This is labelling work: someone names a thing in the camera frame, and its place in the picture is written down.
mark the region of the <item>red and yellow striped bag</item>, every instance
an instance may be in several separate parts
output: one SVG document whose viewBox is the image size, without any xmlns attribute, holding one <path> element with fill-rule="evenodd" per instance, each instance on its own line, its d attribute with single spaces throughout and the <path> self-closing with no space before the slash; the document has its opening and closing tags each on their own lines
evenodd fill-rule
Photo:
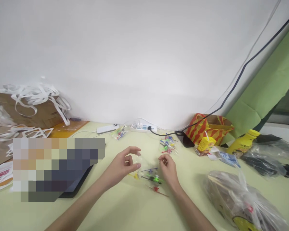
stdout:
<svg viewBox="0 0 289 231">
<path fill-rule="evenodd" d="M 205 116 L 205 114 L 196 113 L 191 120 L 190 125 L 200 121 Z M 234 126 L 225 117 L 221 115 L 210 115 L 200 123 L 189 127 L 186 135 L 194 142 L 194 144 L 199 144 L 202 137 L 206 136 L 206 131 L 208 136 L 211 136 L 216 140 L 215 145 L 220 145 L 224 136 L 233 129 Z"/>
</svg>

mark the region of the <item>table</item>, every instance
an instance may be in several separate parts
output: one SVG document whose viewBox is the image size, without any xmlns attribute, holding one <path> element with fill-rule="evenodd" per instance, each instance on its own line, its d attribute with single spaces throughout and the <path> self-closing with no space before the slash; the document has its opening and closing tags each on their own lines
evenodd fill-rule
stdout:
<svg viewBox="0 0 289 231">
<path fill-rule="evenodd" d="M 106 124 L 90 122 L 79 131 L 95 131 Z M 78 133 L 74 137 L 94 137 L 96 133 Z M 150 133 L 129 132 L 119 141 L 109 134 L 106 138 L 106 157 L 93 166 L 79 193 L 73 199 L 57 199 L 54 203 L 21 203 L 16 200 L 11 187 L 0 191 L 0 230 L 45 230 L 79 196 L 96 181 L 115 155 L 128 146 L 138 146 L 141 154 L 152 164 L 158 163 L 159 137 Z M 219 231 L 236 230 L 226 222 L 213 207 L 203 191 L 205 174 L 211 170 L 237 173 L 237 170 L 221 161 L 198 157 L 193 148 L 177 145 L 179 155 L 173 156 L 180 183 L 192 201 Z M 279 176 L 266 180 L 254 169 L 239 160 L 247 183 L 257 188 L 287 220 L 289 225 L 289 179 Z M 188 230 L 173 198 L 135 186 L 134 179 L 127 176 L 108 190 L 97 201 L 78 230 Z"/>
</svg>

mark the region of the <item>white power strip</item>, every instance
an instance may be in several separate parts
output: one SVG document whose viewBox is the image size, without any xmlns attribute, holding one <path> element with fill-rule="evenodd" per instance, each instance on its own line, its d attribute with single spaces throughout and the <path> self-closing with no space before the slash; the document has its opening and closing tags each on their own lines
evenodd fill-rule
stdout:
<svg viewBox="0 0 289 231">
<path fill-rule="evenodd" d="M 132 132 L 147 132 L 147 133 L 151 133 L 150 130 L 148 130 L 148 127 L 151 126 L 151 130 L 153 132 L 157 132 L 157 127 L 155 125 L 151 125 L 151 124 L 142 124 L 141 127 L 137 128 L 131 128 Z"/>
</svg>

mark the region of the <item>white wall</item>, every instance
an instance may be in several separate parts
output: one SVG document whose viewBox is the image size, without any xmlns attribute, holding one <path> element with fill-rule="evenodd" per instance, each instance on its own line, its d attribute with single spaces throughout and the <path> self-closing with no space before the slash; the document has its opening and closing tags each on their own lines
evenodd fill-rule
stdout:
<svg viewBox="0 0 289 231">
<path fill-rule="evenodd" d="M 73 115 L 180 128 L 226 91 L 276 2 L 0 0 L 0 88 L 45 76 Z M 288 18 L 282 0 L 251 56 Z M 233 97 L 276 44 L 249 66 Z"/>
</svg>

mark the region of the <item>yellow bottle cap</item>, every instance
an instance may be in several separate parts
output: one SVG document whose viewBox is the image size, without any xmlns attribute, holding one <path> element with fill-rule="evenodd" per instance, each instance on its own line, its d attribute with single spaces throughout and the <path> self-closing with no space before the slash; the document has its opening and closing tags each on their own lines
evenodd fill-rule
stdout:
<svg viewBox="0 0 289 231">
<path fill-rule="evenodd" d="M 252 135 L 252 136 L 255 136 L 255 137 L 257 137 L 257 136 L 260 135 L 260 132 L 255 131 L 255 130 L 252 130 L 252 129 L 250 129 L 250 130 L 248 131 L 248 133 L 249 133 L 250 135 Z"/>
</svg>

